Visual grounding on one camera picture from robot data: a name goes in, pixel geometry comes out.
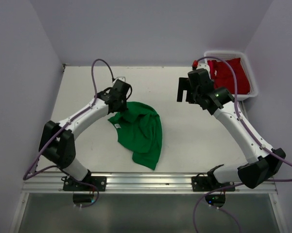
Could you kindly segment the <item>green t shirt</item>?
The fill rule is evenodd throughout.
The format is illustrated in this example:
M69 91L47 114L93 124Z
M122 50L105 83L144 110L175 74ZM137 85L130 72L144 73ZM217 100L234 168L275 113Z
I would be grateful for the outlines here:
M127 103L127 110L108 119L118 142L130 150L134 163L155 170L162 150L162 124L157 111L142 102Z

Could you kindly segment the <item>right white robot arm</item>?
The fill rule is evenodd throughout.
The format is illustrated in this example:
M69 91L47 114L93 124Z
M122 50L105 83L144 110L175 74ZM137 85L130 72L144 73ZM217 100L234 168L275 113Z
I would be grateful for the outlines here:
M207 172L209 189L219 190L224 183L241 182L254 189L275 175L285 159L283 149L266 142L239 110L233 95L225 87L215 88L208 71L200 68L179 78L177 101L198 104L221 122L245 156L245 164L218 165Z

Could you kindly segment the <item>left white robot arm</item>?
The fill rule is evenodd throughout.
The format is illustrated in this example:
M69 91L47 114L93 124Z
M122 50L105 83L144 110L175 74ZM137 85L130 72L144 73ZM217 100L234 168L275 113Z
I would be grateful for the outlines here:
M112 87L97 93L94 98L75 114L59 121L48 121L43 129L39 152L74 178L74 185L84 191L90 188L88 169L76 158L75 140L97 120L111 113L127 109L130 84L117 79Z

